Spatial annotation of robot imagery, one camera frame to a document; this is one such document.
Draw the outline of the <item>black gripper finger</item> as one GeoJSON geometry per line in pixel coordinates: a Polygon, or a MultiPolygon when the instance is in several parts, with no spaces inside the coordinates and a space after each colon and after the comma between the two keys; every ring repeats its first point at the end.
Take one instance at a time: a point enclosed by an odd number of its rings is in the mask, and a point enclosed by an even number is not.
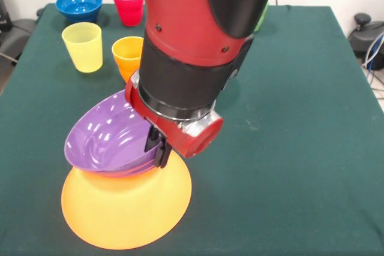
{"type": "Polygon", "coordinates": [[[162,142],[156,150],[155,153],[155,166],[159,168],[164,168],[167,165],[172,147],[166,142],[162,142]]]}
{"type": "Polygon", "coordinates": [[[150,126],[144,151],[148,152],[154,147],[159,147],[160,150],[164,150],[166,145],[166,137],[164,134],[155,126],[150,126]]]}

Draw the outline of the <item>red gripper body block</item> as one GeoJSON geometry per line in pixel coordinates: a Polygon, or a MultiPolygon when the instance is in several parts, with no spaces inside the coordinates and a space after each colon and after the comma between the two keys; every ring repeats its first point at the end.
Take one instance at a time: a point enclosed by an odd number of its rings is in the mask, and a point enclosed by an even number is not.
{"type": "Polygon", "coordinates": [[[184,157],[204,151],[217,137],[224,119],[215,111],[197,121],[173,121],[152,112],[139,96],[139,79],[132,77],[125,86],[125,98],[135,111],[166,137],[167,143],[184,157]]]}

